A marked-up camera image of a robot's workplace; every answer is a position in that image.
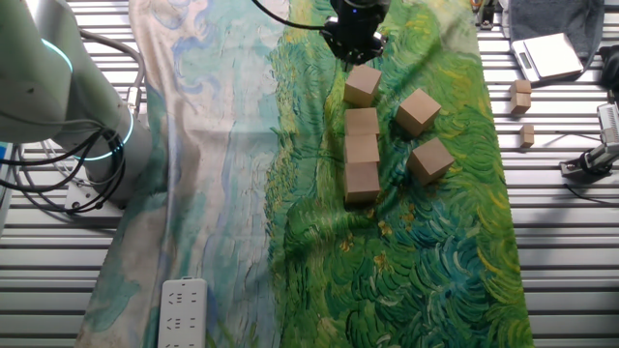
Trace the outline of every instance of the stacked wooden blocks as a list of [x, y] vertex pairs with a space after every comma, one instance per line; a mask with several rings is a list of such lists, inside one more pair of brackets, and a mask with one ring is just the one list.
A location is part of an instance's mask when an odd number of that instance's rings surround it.
[[[421, 89], [413, 92], [398, 109], [396, 122], [413, 136], [427, 130], [441, 110], [441, 105]], [[422, 185], [443, 176], [454, 163], [454, 158], [438, 138], [433, 138], [413, 150], [406, 167]]]
[[370, 203], [380, 192], [378, 180], [378, 115], [371, 103], [381, 72], [368, 66], [353, 68], [344, 88], [344, 100], [362, 107], [346, 110], [344, 139], [344, 192], [348, 204]]
[[531, 107], [531, 82], [516, 80], [510, 87], [512, 101], [510, 108], [513, 114], [523, 114]]
[[530, 148], [535, 143], [535, 130], [533, 125], [524, 125], [520, 129], [520, 147]]

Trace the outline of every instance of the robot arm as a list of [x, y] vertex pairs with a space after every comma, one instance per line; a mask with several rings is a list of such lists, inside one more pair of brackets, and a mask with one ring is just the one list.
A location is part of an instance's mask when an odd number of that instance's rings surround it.
[[383, 53], [387, 38], [376, 31], [391, 0], [331, 0], [337, 17], [327, 18], [320, 32], [337, 58], [360, 65]]

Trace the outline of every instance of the electrical wire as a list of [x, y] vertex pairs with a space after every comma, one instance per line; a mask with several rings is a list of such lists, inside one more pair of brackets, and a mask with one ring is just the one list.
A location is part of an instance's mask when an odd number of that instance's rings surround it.
[[267, 8], [265, 8], [264, 6], [262, 6], [262, 4], [260, 4], [260, 2], [258, 0], [251, 0], [253, 2], [253, 4], [255, 6], [258, 7], [258, 9], [260, 9], [260, 11], [262, 11], [263, 13], [267, 14], [270, 18], [278, 21], [281, 24], [285, 24], [289, 27], [293, 27], [293, 28], [297, 28], [297, 29], [304, 29], [304, 30], [324, 30], [325, 27], [323, 25], [318, 26], [318, 25], [306, 25], [306, 24], [298, 24], [298, 23], [294, 23], [288, 20], [285, 20], [283, 18], [281, 18], [280, 16], [270, 12], [269, 10], [267, 10]]
[[[51, 146], [50, 144], [47, 143], [48, 140], [46, 141], [42, 141], [41, 142], [41, 147], [43, 148], [44, 152], [45, 152], [45, 156], [48, 159], [53, 159], [53, 157], [51, 156], [51, 153], [53, 153], [54, 156], [57, 156], [58, 154], [56, 154], [56, 150], [54, 150], [53, 146]], [[69, 176], [69, 174], [67, 174], [68, 172], [71, 172], [71, 169], [69, 169], [69, 167], [63, 162], [63, 161], [59, 161], [59, 162], [54, 162], [52, 163], [52, 165], [54, 166], [54, 168], [56, 168], [56, 170], [58, 170], [58, 172], [60, 174], [62, 174], [65, 178]], [[102, 181], [102, 182], [95, 182], [89, 179], [80, 179], [80, 178], [73, 178], [73, 182], [78, 184], [78, 185], [82, 185], [84, 187], [87, 188], [92, 188], [95, 186], [100, 186], [100, 185], [105, 185], [108, 182], [114, 180], [114, 178], [119, 174], [120, 172], [120, 166], [118, 167], [118, 169], [114, 172], [114, 174], [112, 174], [112, 176], [110, 176], [108, 179]]]
[[[86, 157], [88, 156], [88, 153], [90, 152], [90, 150], [92, 150], [92, 148], [95, 146], [95, 144], [97, 143], [97, 139], [99, 138], [99, 136], [101, 136], [103, 130], [100, 130], [98, 132], [96, 132], [95, 134], [91, 135], [88, 139], [90, 140], [90, 143], [88, 144], [88, 146], [86, 147], [86, 149], [84, 150], [84, 154], [82, 155], [81, 159], [79, 159], [79, 161], [77, 162], [77, 166], [75, 167], [74, 171], [67, 177], [65, 178], [65, 180], [54, 184], [52, 186], [49, 187], [45, 187], [45, 188], [28, 188], [25, 186], [20, 186], [20, 185], [14, 185], [12, 183], [9, 183], [7, 181], [4, 180], [0, 180], [0, 186], [3, 186], [5, 188], [8, 189], [15, 189], [15, 190], [19, 190], [22, 192], [28, 192], [28, 193], [39, 193], [39, 192], [50, 192], [52, 190], [55, 189], [59, 189], [62, 186], [66, 185], [72, 178], [75, 177], [75, 175], [77, 175], [77, 172], [79, 171], [79, 169], [81, 168], [81, 166], [84, 164], [84, 162], [86, 161]], [[13, 160], [7, 160], [8, 162], [17, 162], [19, 163], [19, 161], [13, 161]]]
[[41, 127], [64, 127], [64, 126], [74, 126], [74, 125], [81, 125], [81, 124], [91, 124], [91, 125], [97, 126], [95, 130], [99, 130], [103, 126], [101, 123], [94, 121], [94, 120], [44, 121], [44, 122], [33, 121], [33, 120], [27, 120], [21, 117], [14, 116], [2, 110], [0, 110], [0, 116], [6, 117], [16, 122], [24, 123], [26, 125], [41, 126]]
[[568, 184], [563, 184], [563, 187], [568, 189], [574, 196], [580, 198], [580, 199], [584, 199], [584, 200], [588, 200], [591, 202], [596, 202], [596, 203], [600, 203], [600, 204], [612, 204], [610, 202], [606, 202], [600, 199], [595, 199], [595, 198], [589, 198], [589, 197], [585, 197], [581, 194], [579, 194], [578, 192], [576, 192], [573, 188], [571, 188]]
[[103, 35], [91, 33], [83, 29], [79, 29], [79, 35], [84, 39], [92, 40], [99, 44], [104, 44], [106, 46], [110, 46], [112, 48], [118, 49], [121, 52], [129, 54], [137, 63], [137, 76], [133, 81], [132, 87], [139, 88], [139, 86], [142, 84], [142, 80], [144, 79], [144, 75], [146, 75], [146, 66], [144, 64], [144, 58], [142, 58], [142, 55], [139, 54], [138, 51], [124, 43], [106, 38]]
[[99, 131], [93, 133], [86, 140], [84, 140], [81, 144], [77, 145], [74, 149], [70, 150], [65, 155], [59, 156], [57, 158], [43, 159], [43, 160], [28, 160], [28, 161], [0, 159], [0, 164], [20, 165], [20, 166], [47, 165], [47, 164], [52, 164], [54, 162], [57, 162], [59, 160], [66, 160], [69, 157], [77, 154], [81, 149], [87, 147], [87, 150], [84, 151], [84, 154], [86, 154], [86, 151], [90, 152], [90, 149], [92, 149], [92, 147], [95, 146], [95, 143], [97, 143], [97, 140], [101, 136], [102, 132], [103, 132], [103, 129], [100, 129]]
[[[124, 177], [124, 174], [125, 174], [126, 162], [125, 162], [122, 142], [119, 140], [120, 136], [116, 132], [114, 132], [112, 135], [110, 135], [110, 134], [111, 134], [111, 131], [104, 132], [103, 133], [103, 137], [108, 139], [108, 144], [110, 144], [110, 151], [113, 152], [113, 156], [112, 156], [112, 170], [115, 169], [115, 172], [114, 172], [114, 174], [112, 174], [110, 179], [107, 180], [106, 187], [99, 193], [98, 196], [93, 198], [91, 201], [87, 202], [86, 204], [84, 204], [82, 206], [76, 207], [76, 208], [66, 209], [65, 207], [61, 207], [61, 206], [55, 204], [53, 201], [51, 201], [49, 198], [47, 198], [41, 192], [39, 192], [38, 195], [40, 196], [40, 198], [42, 200], [44, 200], [47, 204], [49, 204], [50, 207], [46, 207], [46, 206], [40, 204], [39, 202], [37, 202], [34, 198], [32, 198], [32, 196], [30, 196], [25, 191], [22, 192], [23, 195], [33, 205], [35, 205], [37, 208], [39, 208], [39, 209], [41, 209], [43, 211], [47, 211], [47, 212], [66, 213], [66, 214], [80, 214], [80, 213], [87, 213], [87, 212], [93, 211], [95, 209], [100, 209], [103, 206], [103, 203], [105, 203], [111, 197], [111, 195], [118, 189], [118, 187], [120, 186], [120, 183], [121, 183], [121, 181], [122, 181], [122, 179]], [[13, 172], [14, 172], [15, 181], [17, 182], [17, 184], [20, 185], [20, 186], [23, 186], [23, 184], [21, 183], [21, 179], [19, 178], [19, 176], [17, 174], [15, 166], [13, 166]], [[30, 176], [30, 173], [28, 172], [28, 170], [24, 170], [23, 174], [24, 174], [26, 180], [28, 181], [30, 187], [32, 188], [34, 186], [34, 182], [32, 180], [32, 177]], [[111, 189], [111, 191], [108, 192], [109, 188], [112, 185], [112, 181], [114, 179], [117, 179], [116, 184]]]

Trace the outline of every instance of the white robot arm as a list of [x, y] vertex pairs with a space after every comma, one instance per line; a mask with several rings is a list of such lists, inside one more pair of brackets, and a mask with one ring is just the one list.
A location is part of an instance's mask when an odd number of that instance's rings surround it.
[[[151, 135], [132, 113], [137, 101], [124, 102], [90, 59], [84, 34], [65, 0], [0, 1], [0, 141], [51, 138], [69, 152], [97, 131], [113, 131], [126, 170], [109, 200], [124, 204], [149, 158]], [[133, 86], [129, 95], [137, 100], [138, 92]], [[118, 173], [113, 153], [109, 139], [97, 138], [84, 161], [89, 179]]]

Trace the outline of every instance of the power strip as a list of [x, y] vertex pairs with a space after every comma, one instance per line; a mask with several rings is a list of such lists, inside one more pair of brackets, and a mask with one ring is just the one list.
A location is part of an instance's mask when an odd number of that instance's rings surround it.
[[162, 288], [159, 348], [204, 348], [206, 281], [184, 277]]

